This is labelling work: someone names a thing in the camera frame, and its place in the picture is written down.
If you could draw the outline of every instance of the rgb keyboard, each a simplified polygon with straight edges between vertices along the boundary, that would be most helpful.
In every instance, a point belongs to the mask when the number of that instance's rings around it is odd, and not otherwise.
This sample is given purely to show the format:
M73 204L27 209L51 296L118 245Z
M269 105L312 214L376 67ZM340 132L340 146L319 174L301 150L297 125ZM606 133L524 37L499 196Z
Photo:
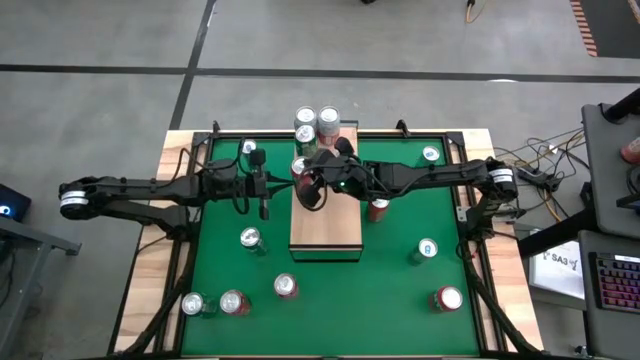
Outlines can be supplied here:
M598 307L640 313L640 259L601 253L591 259Z

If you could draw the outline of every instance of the gray floor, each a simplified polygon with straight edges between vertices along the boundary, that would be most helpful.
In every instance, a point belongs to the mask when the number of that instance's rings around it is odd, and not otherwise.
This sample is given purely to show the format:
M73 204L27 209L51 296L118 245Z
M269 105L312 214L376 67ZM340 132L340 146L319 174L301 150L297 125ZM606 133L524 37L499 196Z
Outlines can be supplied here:
M184 67L205 0L0 3L0 63ZM461 73L637 75L640 61L586 54L569 1L493 0L465 26L464 1L219 0L200 67ZM58 215L57 186L86 175L155 173L182 76L0 73L0 182L34 200L27 222L83 242L55 254L25 322L16 359L105 353L140 226ZM301 105L333 104L362 127L403 118L414 128L489 128L519 147L580 126L585 103L613 102L634 85L196 77L182 129L287 128ZM586 159L584 149L576 152ZM578 168L558 199L581 209ZM538 201L523 189L522 206ZM522 219L548 226L538 209ZM581 314L535 304L547 350L584 342Z

